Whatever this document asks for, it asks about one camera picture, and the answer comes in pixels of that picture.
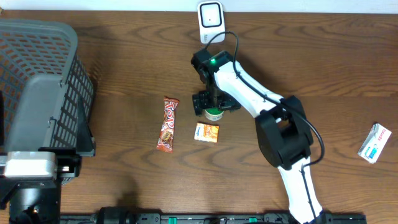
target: white box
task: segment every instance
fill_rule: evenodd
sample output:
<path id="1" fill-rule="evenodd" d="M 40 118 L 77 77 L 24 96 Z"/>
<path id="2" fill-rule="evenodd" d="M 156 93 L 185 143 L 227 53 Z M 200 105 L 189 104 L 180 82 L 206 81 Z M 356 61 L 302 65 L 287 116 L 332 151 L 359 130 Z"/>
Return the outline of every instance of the white box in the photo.
<path id="1" fill-rule="evenodd" d="M 391 131 L 380 124 L 374 124 L 371 128 L 371 132 L 359 150 L 358 155 L 372 164 L 375 163 L 390 135 Z"/>

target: basket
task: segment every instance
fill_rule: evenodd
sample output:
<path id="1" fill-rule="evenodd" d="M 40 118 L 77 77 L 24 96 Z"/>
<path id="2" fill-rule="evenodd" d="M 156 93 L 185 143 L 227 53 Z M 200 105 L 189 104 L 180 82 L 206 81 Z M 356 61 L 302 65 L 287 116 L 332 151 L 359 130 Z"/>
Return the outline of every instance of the basket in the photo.
<path id="1" fill-rule="evenodd" d="M 0 19 L 6 152 L 75 147 L 78 98 L 87 118 L 94 98 L 77 44 L 76 32 L 66 24 Z"/>

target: robotic arm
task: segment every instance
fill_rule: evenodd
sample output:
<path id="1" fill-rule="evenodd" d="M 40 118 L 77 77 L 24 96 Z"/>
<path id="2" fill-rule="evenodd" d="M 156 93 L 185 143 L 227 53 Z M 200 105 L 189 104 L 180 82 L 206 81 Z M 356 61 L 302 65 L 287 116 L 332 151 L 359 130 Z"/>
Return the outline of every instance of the robotic arm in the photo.
<path id="1" fill-rule="evenodd" d="M 316 217 L 320 216 L 322 207 L 315 196 L 309 166 L 304 168 L 304 177 L 301 173 L 302 167 L 310 162 L 309 146 L 313 139 L 309 127 L 294 114 L 264 100 L 242 78 L 268 98 L 304 114 L 300 101 L 294 96 L 283 99 L 263 87 L 243 70 L 239 62 L 235 62 L 240 73 L 240 77 L 237 77 L 233 57 L 225 51 L 212 56 L 207 49 L 202 49 L 194 54 L 191 63 L 206 84 L 206 91 L 193 95 L 196 114 L 200 115 L 207 108 L 236 110 L 241 105 L 246 108 L 256 121 L 261 152 L 271 165 L 278 168 L 282 176 L 289 196 L 290 213 L 300 223 L 310 223 L 314 220 L 314 213 Z M 282 120 L 288 121 L 288 125 L 279 128 L 277 123 Z"/>

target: wooden surface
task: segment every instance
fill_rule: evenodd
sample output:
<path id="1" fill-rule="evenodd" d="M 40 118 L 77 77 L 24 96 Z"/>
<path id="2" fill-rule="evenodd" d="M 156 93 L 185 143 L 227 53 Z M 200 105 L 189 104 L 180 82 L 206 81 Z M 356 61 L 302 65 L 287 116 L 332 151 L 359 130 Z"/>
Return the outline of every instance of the wooden surface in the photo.
<path id="1" fill-rule="evenodd" d="M 190 65 L 200 47 L 196 13 L 5 11 L 1 17 L 60 21 L 98 90 L 91 116 L 94 158 L 64 186 L 62 212 L 104 206 L 172 213 L 288 210 L 278 170 L 257 145 L 244 109 L 226 113 L 218 144 L 193 140 L 191 95 L 205 87 Z M 302 100 L 326 145 L 312 167 L 317 198 L 368 223 L 398 217 L 398 16 L 226 13 L 240 38 L 238 60 L 267 88 Z M 234 39 L 211 47 L 233 52 Z M 174 153 L 155 150 L 163 97 L 178 98 Z M 374 122 L 393 134 L 376 164 L 357 155 Z M 319 156 L 317 142 L 312 158 Z M 4 223 L 7 212 L 1 212 Z"/>

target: cable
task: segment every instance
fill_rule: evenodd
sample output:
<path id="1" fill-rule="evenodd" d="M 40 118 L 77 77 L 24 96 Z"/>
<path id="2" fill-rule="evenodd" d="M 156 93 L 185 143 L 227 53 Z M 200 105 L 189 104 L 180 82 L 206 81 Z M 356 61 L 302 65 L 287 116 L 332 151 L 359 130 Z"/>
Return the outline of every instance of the cable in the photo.
<path id="1" fill-rule="evenodd" d="M 306 190 L 306 192 L 307 192 L 308 203 L 310 204 L 310 207 L 311 207 L 311 211 L 312 211 L 312 215 L 313 215 L 313 217 L 314 217 L 314 220 L 316 220 L 316 219 L 317 219 L 317 216 L 316 216 L 316 214 L 315 214 L 315 211 L 314 211 L 314 208 L 313 208 L 313 205 L 312 205 L 311 196 L 310 196 L 310 192 L 309 192 L 308 185 L 307 185 L 307 180 L 306 180 L 306 178 L 305 178 L 304 168 L 307 167 L 307 166 L 312 166 L 312 165 L 315 165 L 315 164 L 319 163 L 319 162 L 323 159 L 323 157 L 325 156 L 325 145 L 324 145 L 324 143 L 323 143 L 323 140 L 322 140 L 321 135 L 319 134 L 319 132 L 317 131 L 317 129 L 314 127 L 314 125 L 312 125 L 312 124 L 304 117 L 304 115 L 302 115 L 300 112 L 298 112 L 297 110 L 295 110 L 295 109 L 293 109 L 293 108 L 291 108 L 291 107 L 289 107 L 289 106 L 287 106 L 287 105 L 284 105 L 283 103 L 279 103 L 279 102 L 277 102 L 277 101 L 275 101 L 275 100 L 269 98 L 266 94 L 261 93 L 258 89 L 254 88 L 252 85 L 250 85 L 250 83 L 248 83 L 248 82 L 242 77 L 242 75 L 240 74 L 240 72 L 238 72 L 238 70 L 236 69 L 236 54 L 237 54 L 238 48 L 239 48 L 239 37 L 238 37 L 238 35 L 236 35 L 234 32 L 232 32 L 232 31 L 225 31 L 225 32 L 220 32 L 219 34 L 216 34 L 216 35 L 215 35 L 212 39 L 210 39 L 210 41 L 206 44 L 205 49 L 207 49 L 207 48 L 210 46 L 211 42 L 212 42 L 216 37 L 218 37 L 218 36 L 221 35 L 221 34 L 233 34 L 233 35 L 235 36 L 235 38 L 236 38 L 235 52 L 234 52 L 233 61 L 232 61 L 233 69 L 234 69 L 234 72 L 235 72 L 236 76 L 237 76 L 245 85 L 247 85 L 251 90 L 253 90 L 255 93 L 257 93 L 259 96 L 263 97 L 265 100 L 268 100 L 268 101 L 270 101 L 271 103 L 275 104 L 276 106 L 278 106 L 278 107 L 280 107 L 280 108 L 282 108 L 282 109 L 285 109 L 286 111 L 288 111 L 288 112 L 290 112 L 290 113 L 296 115 L 299 119 L 301 119 L 302 121 L 304 121 L 304 123 L 307 124 L 308 127 L 309 127 L 309 128 L 313 131 L 313 133 L 316 135 L 316 137 L 317 137 L 317 139 L 318 139 L 318 141 L 319 141 L 319 145 L 320 145 L 320 147 L 321 147 L 321 154 L 320 154 L 320 157 L 319 157 L 317 160 L 315 160 L 315 161 L 309 162 L 308 164 L 304 164 L 304 165 L 301 167 L 301 171 L 300 171 L 301 174 L 302 174 L 302 177 L 303 177 L 305 190 Z"/>

